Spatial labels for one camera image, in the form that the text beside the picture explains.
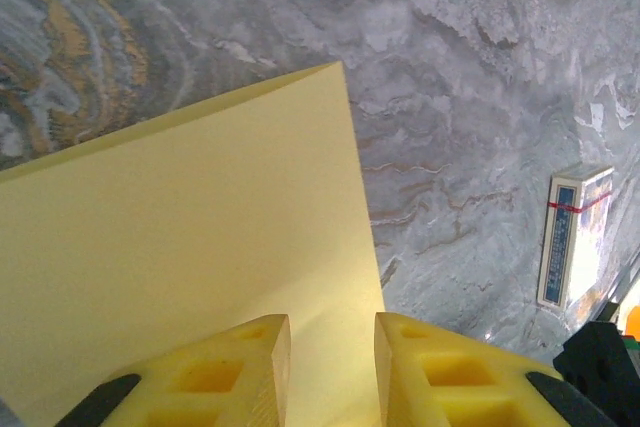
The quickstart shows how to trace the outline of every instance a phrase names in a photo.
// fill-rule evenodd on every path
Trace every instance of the marble surface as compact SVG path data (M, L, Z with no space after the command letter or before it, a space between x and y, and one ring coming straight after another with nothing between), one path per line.
M555 352L585 307L535 306L545 204L579 160L616 167L594 299L640 246L640 0L0 0L0 25L2 168L343 60L389 310Z

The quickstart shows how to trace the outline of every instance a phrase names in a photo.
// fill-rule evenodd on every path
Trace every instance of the box label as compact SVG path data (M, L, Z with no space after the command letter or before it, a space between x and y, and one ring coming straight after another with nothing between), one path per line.
M572 206L576 189L559 187L556 203L560 206ZM549 264L547 265L547 279L544 288L544 300L560 305L562 285L564 283L565 266L569 250L569 236L571 234L571 212L568 209L556 208L553 212L553 232Z

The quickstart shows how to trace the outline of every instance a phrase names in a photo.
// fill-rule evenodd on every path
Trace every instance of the orange object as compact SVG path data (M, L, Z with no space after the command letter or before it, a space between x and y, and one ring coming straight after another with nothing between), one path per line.
M640 305L635 306L629 313L625 335L632 335L640 342Z

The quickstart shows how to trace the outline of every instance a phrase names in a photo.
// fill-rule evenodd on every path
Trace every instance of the yellow sheet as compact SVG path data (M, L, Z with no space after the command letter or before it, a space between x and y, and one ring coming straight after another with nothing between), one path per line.
M379 422L383 309L340 64L0 173L0 397L50 426L129 363L291 317L287 425Z

